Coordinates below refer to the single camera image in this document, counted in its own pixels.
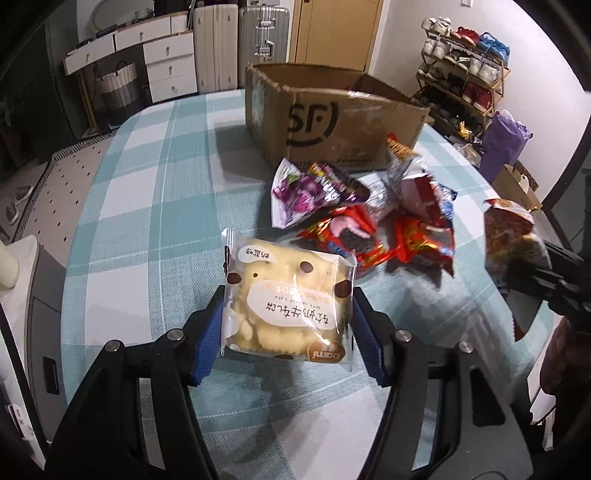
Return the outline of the person's right hand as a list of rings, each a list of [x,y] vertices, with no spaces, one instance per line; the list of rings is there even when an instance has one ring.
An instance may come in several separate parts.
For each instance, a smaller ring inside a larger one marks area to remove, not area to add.
[[[557,390],[567,366],[583,367],[589,360],[585,345],[576,345],[567,339],[568,324],[567,318],[563,317],[552,334],[544,356],[540,384],[546,394]]]

